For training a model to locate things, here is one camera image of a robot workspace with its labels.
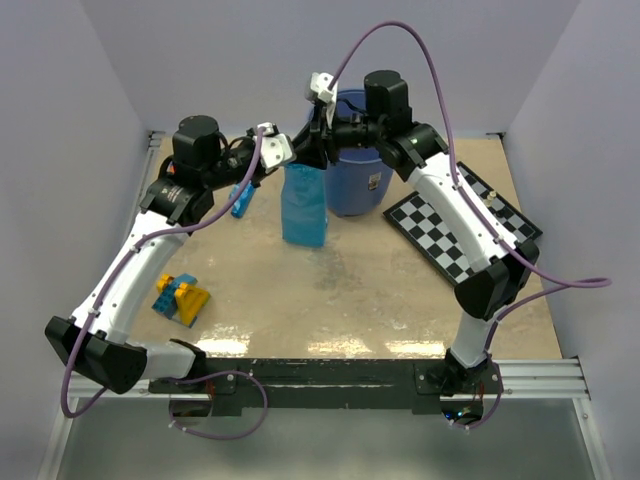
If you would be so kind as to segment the blue trash bag roll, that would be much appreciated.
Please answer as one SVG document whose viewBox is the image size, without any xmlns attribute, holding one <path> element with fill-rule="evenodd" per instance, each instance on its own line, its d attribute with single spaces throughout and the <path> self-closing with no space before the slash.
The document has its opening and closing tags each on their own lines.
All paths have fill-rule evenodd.
<svg viewBox="0 0 640 480">
<path fill-rule="evenodd" d="M 238 198 L 233 203 L 230 209 L 230 214 L 234 218 L 241 219 L 245 215 L 250 205 L 250 202 L 254 196 L 254 193 L 255 193 L 255 187 L 253 186 L 252 183 L 249 183 L 246 186 L 246 188 L 243 190 L 243 192 L 238 196 Z"/>
</svg>

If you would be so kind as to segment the single blue trash bag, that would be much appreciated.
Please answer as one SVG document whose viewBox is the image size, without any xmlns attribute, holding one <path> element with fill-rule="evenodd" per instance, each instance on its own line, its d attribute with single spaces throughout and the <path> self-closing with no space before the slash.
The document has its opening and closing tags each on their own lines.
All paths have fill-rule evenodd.
<svg viewBox="0 0 640 480">
<path fill-rule="evenodd" d="M 280 197 L 283 240 L 302 247 L 323 247 L 328 227 L 325 172 L 289 164 L 284 175 Z"/>
</svg>

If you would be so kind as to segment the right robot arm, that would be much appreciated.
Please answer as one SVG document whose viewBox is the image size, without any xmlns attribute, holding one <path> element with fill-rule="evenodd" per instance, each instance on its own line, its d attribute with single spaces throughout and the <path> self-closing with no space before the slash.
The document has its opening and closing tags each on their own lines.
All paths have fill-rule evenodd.
<svg viewBox="0 0 640 480">
<path fill-rule="evenodd" d="M 500 223 L 459 172 L 452 147 L 432 126 L 414 120 L 408 85 L 399 73 L 366 75 L 365 109 L 349 118 L 336 113 L 336 84 L 329 73 L 312 73 L 305 97 L 313 113 L 293 140 L 296 160 L 324 169 L 344 149 L 373 147 L 456 238 L 472 273 L 454 288 L 462 310 L 454 342 L 425 378 L 443 394 L 469 392 L 487 366 L 497 317 L 526 285 L 527 266 L 537 261 L 539 249 Z"/>
</svg>

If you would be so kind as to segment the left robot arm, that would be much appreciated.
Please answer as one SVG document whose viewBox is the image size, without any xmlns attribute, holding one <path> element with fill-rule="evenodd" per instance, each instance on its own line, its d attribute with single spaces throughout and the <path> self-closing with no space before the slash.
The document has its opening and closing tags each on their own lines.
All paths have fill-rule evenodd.
<svg viewBox="0 0 640 480">
<path fill-rule="evenodd" d="M 126 240 L 90 294 L 66 317 L 54 316 L 45 337 L 65 365 L 60 396 L 79 374 L 102 392 L 123 394 L 140 380 L 171 378 L 185 392 L 200 390 L 207 368 L 192 345 L 135 343 L 130 336 L 147 292 L 174 254 L 198 230 L 230 208 L 215 210 L 214 193 L 248 185 L 272 171 L 288 153 L 270 154 L 278 128 L 262 123 L 239 144 L 227 141 L 209 116 L 183 119 L 173 136 L 173 153 L 143 196 Z"/>
</svg>

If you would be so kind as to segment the blue plastic trash bin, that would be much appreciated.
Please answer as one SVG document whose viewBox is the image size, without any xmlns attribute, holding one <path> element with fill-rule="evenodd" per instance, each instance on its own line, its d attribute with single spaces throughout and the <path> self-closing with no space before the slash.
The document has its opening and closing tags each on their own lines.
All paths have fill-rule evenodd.
<svg viewBox="0 0 640 480">
<path fill-rule="evenodd" d="M 360 216 L 382 202 L 393 171 L 374 148 L 346 149 L 335 164 L 315 168 L 325 172 L 327 215 Z"/>
</svg>

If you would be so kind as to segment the black white chessboard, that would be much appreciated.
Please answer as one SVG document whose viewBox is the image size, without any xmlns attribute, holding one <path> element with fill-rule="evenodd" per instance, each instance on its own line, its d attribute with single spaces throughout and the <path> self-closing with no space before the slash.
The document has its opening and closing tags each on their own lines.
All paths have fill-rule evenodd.
<svg viewBox="0 0 640 480">
<path fill-rule="evenodd" d="M 457 178 L 492 230 L 511 246 L 542 235 L 502 195 L 497 193 L 487 207 L 484 200 L 492 187 L 462 162 L 457 165 Z M 491 230 L 454 189 L 448 156 L 429 160 L 410 175 L 408 185 L 414 192 L 387 209 L 384 217 L 451 285 L 488 266 L 491 257 L 505 254 Z"/>
</svg>

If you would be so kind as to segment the yellow blue toy block pile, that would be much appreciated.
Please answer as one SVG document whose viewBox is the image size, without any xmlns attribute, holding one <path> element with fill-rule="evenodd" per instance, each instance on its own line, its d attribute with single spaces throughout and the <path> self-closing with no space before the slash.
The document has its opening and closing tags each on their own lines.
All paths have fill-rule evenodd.
<svg viewBox="0 0 640 480">
<path fill-rule="evenodd" d="M 156 283 L 158 297 L 152 310 L 187 328 L 193 327 L 211 298 L 210 293 L 197 283 L 197 278 L 189 274 L 176 277 L 163 274 Z"/>
</svg>

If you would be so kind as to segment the white chess piece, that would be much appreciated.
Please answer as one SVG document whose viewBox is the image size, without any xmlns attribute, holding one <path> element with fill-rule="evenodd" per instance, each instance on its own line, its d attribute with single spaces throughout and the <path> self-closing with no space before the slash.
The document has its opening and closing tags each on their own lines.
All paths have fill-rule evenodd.
<svg viewBox="0 0 640 480">
<path fill-rule="evenodd" d="M 487 193 L 487 196 L 484 200 L 484 203 L 487 207 L 490 207 L 493 203 L 493 201 L 496 199 L 497 197 L 497 192 L 495 190 L 489 191 Z"/>
</svg>

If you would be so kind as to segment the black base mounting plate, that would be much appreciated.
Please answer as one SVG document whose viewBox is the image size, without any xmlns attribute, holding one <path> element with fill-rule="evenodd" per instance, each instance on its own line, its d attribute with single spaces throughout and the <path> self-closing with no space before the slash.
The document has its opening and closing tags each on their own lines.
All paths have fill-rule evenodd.
<svg viewBox="0 0 640 480">
<path fill-rule="evenodd" d="M 449 359 L 222 359 L 201 361 L 186 380 L 154 380 L 153 394 L 210 403 L 212 416 L 249 408 L 409 410 L 478 419 L 482 402 L 500 395 L 496 366 L 466 370 Z"/>
</svg>

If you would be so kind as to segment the aluminium frame rail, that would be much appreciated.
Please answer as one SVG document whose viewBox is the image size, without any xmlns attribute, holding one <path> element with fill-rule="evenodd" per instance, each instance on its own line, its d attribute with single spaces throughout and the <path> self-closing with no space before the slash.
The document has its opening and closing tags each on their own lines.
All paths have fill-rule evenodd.
<svg viewBox="0 0 640 480">
<path fill-rule="evenodd" d="M 589 389 L 578 359 L 563 360 L 494 360 L 500 369 L 503 399 L 590 399 Z M 71 377 L 68 400 L 89 400 L 101 386 L 77 374 Z M 152 391 L 151 381 L 142 380 L 124 394 L 105 392 L 100 399 L 163 398 L 205 399 L 204 394 L 164 393 Z"/>
</svg>

